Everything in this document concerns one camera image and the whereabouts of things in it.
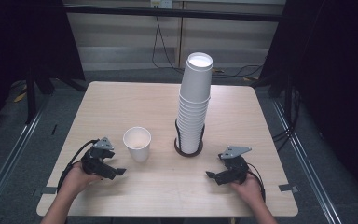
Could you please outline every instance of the human arm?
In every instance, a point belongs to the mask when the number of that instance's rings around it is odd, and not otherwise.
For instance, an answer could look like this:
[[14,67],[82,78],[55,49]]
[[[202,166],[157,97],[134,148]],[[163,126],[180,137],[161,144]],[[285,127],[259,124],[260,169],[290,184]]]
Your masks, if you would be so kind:
[[41,224],[64,223],[77,194],[83,191],[90,182],[101,179],[98,175],[84,173],[81,162],[76,162],[63,180],[60,191],[57,193],[51,207],[43,217]]
[[254,176],[248,174],[242,184],[230,183],[240,197],[251,207],[259,224],[277,224],[260,193],[260,186]]

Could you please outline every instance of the stack of cups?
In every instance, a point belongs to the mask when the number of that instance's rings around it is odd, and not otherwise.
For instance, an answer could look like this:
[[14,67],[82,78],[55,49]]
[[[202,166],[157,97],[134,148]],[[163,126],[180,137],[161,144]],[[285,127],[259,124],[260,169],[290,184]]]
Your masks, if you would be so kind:
[[188,56],[179,92],[175,141],[176,150],[185,156],[197,155],[202,150],[204,123],[211,98],[212,67],[213,60],[205,53]]

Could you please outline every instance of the wooden table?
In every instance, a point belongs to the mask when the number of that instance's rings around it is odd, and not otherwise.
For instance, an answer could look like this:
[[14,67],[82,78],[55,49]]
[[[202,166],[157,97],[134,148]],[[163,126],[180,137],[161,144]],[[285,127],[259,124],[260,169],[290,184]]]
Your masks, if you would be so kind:
[[[91,184],[75,199],[69,216],[86,217],[248,217],[250,208],[228,186],[217,186],[205,171],[226,168],[217,154],[227,146],[251,147],[243,157],[260,172],[267,206],[276,217],[298,212],[263,112],[250,87],[212,86],[205,121],[203,150],[193,158],[174,149],[178,84],[92,82],[78,109],[62,152],[48,181],[56,187],[62,170],[91,139],[108,137],[116,155],[105,162],[126,168],[123,176]],[[152,134],[150,156],[138,163],[123,144],[130,127]],[[37,214],[48,211],[55,195],[44,194]]]

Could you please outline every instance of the black horizontal bar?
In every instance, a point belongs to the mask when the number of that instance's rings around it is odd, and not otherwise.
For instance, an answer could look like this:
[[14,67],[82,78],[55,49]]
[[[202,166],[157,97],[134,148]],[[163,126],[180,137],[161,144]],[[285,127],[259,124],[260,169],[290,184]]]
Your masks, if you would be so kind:
[[166,8],[147,8],[147,7],[96,7],[86,5],[35,5],[17,4],[14,7],[65,10],[70,13],[89,13],[89,14],[109,14],[109,15],[132,15],[132,16],[158,16],[158,17],[179,17],[179,18],[199,18],[199,19],[218,19],[234,21],[290,21],[281,15],[269,14],[249,14],[236,12],[201,11],[187,9],[166,9]]

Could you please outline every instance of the human hand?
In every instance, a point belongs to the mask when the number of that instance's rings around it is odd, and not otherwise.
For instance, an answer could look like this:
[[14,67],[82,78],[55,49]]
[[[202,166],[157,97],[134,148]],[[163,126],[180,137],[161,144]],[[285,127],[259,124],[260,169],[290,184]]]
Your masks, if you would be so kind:
[[66,191],[76,196],[83,191],[89,183],[103,179],[99,175],[88,175],[83,171],[82,163],[80,161],[73,164],[66,178],[63,180],[61,191]]
[[260,185],[253,175],[247,174],[245,182],[242,184],[233,182],[230,183],[230,186],[237,191],[246,203],[264,203],[260,192]]

